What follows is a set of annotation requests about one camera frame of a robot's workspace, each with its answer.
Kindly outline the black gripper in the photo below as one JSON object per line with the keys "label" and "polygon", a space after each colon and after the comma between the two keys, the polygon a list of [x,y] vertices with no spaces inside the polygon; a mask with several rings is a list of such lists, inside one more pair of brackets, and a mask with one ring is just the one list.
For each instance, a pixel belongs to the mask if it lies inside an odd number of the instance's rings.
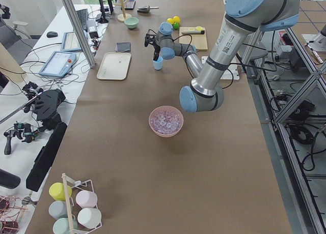
{"label": "black gripper", "polygon": [[160,40],[158,37],[154,37],[153,46],[154,46],[153,61],[158,61],[159,52],[161,50]]}

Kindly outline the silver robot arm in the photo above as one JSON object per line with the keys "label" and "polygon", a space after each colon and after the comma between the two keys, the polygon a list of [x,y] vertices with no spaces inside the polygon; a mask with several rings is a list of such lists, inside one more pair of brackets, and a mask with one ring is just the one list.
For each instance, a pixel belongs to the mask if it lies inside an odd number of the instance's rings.
{"label": "silver robot arm", "polygon": [[146,34],[145,45],[153,45],[155,61],[159,57],[184,59],[193,79],[179,93],[183,110],[212,111],[223,103],[219,80],[246,37],[256,30],[268,32],[294,26],[298,22],[299,6],[300,0],[226,0],[219,37],[204,64],[193,45],[175,43],[173,27],[168,22],[161,23],[157,34]]}

